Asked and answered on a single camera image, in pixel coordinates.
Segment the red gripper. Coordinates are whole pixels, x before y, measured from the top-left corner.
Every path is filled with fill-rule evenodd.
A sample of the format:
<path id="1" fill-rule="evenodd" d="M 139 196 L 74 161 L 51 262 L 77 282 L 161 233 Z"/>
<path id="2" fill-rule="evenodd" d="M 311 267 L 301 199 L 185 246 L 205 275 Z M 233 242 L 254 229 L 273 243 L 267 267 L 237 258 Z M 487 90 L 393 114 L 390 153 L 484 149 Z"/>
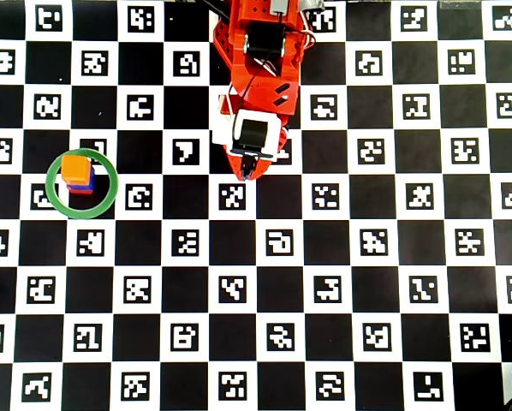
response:
<path id="1" fill-rule="evenodd" d="M 277 135 L 277 144 L 275 145 L 275 154 L 274 157 L 278 158 L 280 151 L 283 149 L 284 145 L 288 140 L 288 130 L 285 126 L 282 126 L 279 134 Z M 231 154 L 227 148 L 225 148 L 225 152 L 227 155 L 227 159 L 229 161 L 230 168 L 233 174 L 239 181 L 244 181 L 245 177 L 243 176 L 242 171 L 242 161 L 243 156 L 237 154 Z M 274 164 L 273 161 L 265 158 L 257 158 L 252 157 L 252 168 L 250 173 L 250 180 L 257 180 L 260 178 L 269 167 Z"/>

